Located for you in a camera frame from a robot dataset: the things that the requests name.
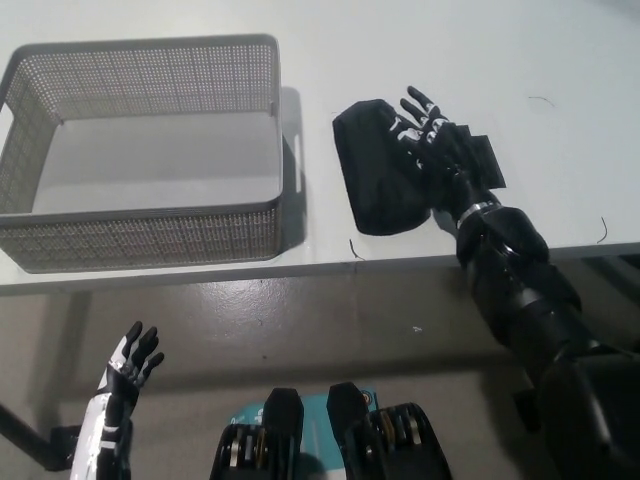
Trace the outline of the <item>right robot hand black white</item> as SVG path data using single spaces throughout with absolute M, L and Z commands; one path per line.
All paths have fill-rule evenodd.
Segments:
M 427 206 L 459 221 L 470 208 L 497 205 L 493 191 L 506 183 L 489 138 L 451 121 L 416 87 L 407 94 L 400 100 L 407 114 L 391 113 L 389 135 L 404 155 L 400 170 L 423 190 Z

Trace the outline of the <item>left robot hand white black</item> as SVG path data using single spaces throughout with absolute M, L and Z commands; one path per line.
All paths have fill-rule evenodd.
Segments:
M 164 361 L 158 346 L 158 329 L 152 326 L 143 331 L 143 324 L 135 322 L 114 349 L 96 393 L 122 396 L 135 403 L 151 372 Z

